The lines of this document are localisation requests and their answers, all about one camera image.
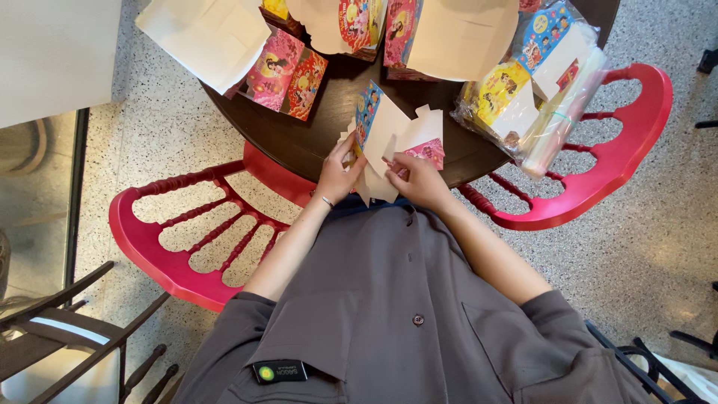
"black metal chair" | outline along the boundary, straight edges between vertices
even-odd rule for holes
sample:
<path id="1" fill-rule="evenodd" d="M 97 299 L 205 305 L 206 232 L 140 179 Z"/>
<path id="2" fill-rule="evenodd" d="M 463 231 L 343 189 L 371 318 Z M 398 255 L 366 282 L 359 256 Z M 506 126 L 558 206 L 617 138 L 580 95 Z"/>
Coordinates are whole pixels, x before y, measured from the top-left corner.
<path id="1" fill-rule="evenodd" d="M 76 313 L 87 303 L 84 300 L 58 308 L 113 266 L 112 261 L 107 261 L 59 293 L 0 319 L 0 332 L 14 331 L 13 338 L 0 344 L 0 382 L 6 398 L 13 403 L 31 404 L 51 400 L 53 404 L 122 404 L 165 353 L 164 344 L 157 346 L 125 382 L 127 339 L 168 299 L 169 293 L 159 296 L 124 328 Z M 154 403 L 178 369 L 176 364 L 170 366 L 142 403 Z"/>
<path id="2" fill-rule="evenodd" d="M 713 290 L 718 292 L 718 282 L 713 282 Z M 703 349 L 709 358 L 718 360 L 718 331 L 713 335 L 713 342 L 704 341 L 682 331 L 671 331 L 670 335 L 675 339 L 680 339 L 683 342 L 688 342 L 690 345 Z"/>
<path id="3" fill-rule="evenodd" d="M 616 347 L 606 336 L 601 334 L 591 321 L 586 320 L 588 331 L 598 340 L 604 348 L 612 349 L 616 354 L 616 359 L 628 369 L 628 371 L 643 385 L 643 389 L 648 394 L 655 395 L 663 404 L 708 404 L 701 399 L 690 387 L 686 386 L 673 372 L 670 371 L 661 361 L 658 360 L 653 353 L 648 350 L 640 338 L 634 338 L 633 344 L 628 346 Z M 648 371 L 644 372 L 635 363 L 633 363 L 628 355 L 640 355 L 648 361 Z M 658 386 L 658 376 L 663 377 L 671 383 L 679 393 L 685 398 L 674 400 L 668 393 Z"/>

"bracelet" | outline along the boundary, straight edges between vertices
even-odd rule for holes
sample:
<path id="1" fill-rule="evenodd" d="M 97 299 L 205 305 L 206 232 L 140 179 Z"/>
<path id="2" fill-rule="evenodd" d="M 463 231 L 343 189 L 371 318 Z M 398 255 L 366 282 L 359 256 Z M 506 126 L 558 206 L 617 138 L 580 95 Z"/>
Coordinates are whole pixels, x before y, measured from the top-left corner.
<path id="1" fill-rule="evenodd" d="M 322 200 L 324 200 L 324 202 L 328 203 L 330 208 L 334 208 L 334 204 L 331 203 L 331 202 L 329 202 L 329 199 L 327 199 L 326 196 L 323 196 L 323 197 L 322 197 Z"/>

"clear plastic bag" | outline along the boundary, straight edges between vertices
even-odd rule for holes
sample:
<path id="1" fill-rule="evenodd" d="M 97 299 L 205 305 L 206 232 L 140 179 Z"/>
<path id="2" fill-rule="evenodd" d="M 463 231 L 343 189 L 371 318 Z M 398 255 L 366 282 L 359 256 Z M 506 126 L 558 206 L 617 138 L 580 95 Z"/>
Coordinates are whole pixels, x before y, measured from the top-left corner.
<path id="1" fill-rule="evenodd" d="M 531 177 L 543 177 L 607 73 L 597 38 L 598 28 L 568 1 L 523 13 L 511 57 L 483 82 L 466 82 L 451 116 L 488 136 Z M 584 45 L 572 61 L 565 49 L 575 43 Z"/>

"speckled floor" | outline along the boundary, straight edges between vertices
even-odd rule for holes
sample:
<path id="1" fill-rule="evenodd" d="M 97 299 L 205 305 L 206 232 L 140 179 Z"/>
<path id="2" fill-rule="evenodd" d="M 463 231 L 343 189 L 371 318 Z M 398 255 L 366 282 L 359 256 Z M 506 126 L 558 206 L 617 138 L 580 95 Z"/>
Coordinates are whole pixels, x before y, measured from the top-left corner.
<path id="1" fill-rule="evenodd" d="M 131 24 L 149 0 L 126 0 L 118 66 L 126 78 L 120 104 L 93 107 L 88 132 L 80 220 L 77 276 L 106 260 L 116 261 L 102 282 L 88 291 L 83 313 L 124 326 L 162 291 L 120 252 L 108 228 L 111 199 L 121 190 L 242 158 L 243 139 L 224 120 L 197 79 Z M 693 129 L 695 121 L 718 119 L 718 73 L 695 72 L 703 49 L 718 47 L 718 9 L 714 0 L 624 0 L 605 48 L 616 68 L 633 61 L 657 65 L 671 77 L 673 110 L 661 138 L 627 185 L 578 219 L 546 231 L 516 232 L 491 225 L 574 307 L 617 344 L 634 336 L 656 352 L 718 369 L 697 349 L 670 339 L 680 329 L 710 339 L 718 329 L 718 129 Z M 630 103 L 640 85 L 613 83 L 600 89 L 590 111 Z M 620 131 L 612 120 L 583 123 L 572 140 L 604 142 Z M 580 173 L 591 167 L 585 153 L 563 152 L 556 171 Z M 533 184 L 514 167 L 499 170 L 532 195 L 551 196 L 560 185 Z M 274 195 L 249 174 L 230 178 L 254 206 L 282 221 L 299 209 Z M 490 180 L 473 184 L 499 208 L 526 209 Z M 142 199 L 135 212 L 145 221 L 162 221 L 219 198 L 213 185 L 200 184 L 170 196 Z M 168 249 L 186 249 L 230 216 L 223 206 L 165 231 Z M 202 249 L 191 264 L 215 269 L 252 223 L 239 221 Z M 269 238 L 261 229 L 246 253 L 226 274 L 239 285 Z M 171 363 L 186 369 L 215 314 L 172 298 L 129 341 L 128 369 L 164 342 L 167 353 L 128 403 L 138 403 Z"/>

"dark wooden table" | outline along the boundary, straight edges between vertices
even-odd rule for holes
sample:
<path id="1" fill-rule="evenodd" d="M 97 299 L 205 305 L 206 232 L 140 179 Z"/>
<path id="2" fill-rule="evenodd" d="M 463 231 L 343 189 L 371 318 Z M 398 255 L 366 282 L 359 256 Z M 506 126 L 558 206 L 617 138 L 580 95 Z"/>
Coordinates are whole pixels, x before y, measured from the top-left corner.
<path id="1" fill-rule="evenodd" d="M 619 0 L 574 0 L 573 5 L 586 20 L 601 28 L 603 47 L 613 25 Z M 325 55 L 329 60 L 312 112 L 306 122 L 280 114 L 236 96 L 229 100 L 204 87 L 227 120 L 252 145 L 293 173 L 312 182 L 319 180 L 322 161 L 346 130 L 354 114 L 354 95 L 374 80 L 386 95 L 409 117 L 424 104 L 444 111 L 444 170 L 449 187 L 482 177 L 506 164 L 509 158 L 481 135 L 463 129 L 449 116 L 462 83 L 441 81 L 386 80 L 382 66 L 383 48 L 374 63 L 344 55 Z"/>

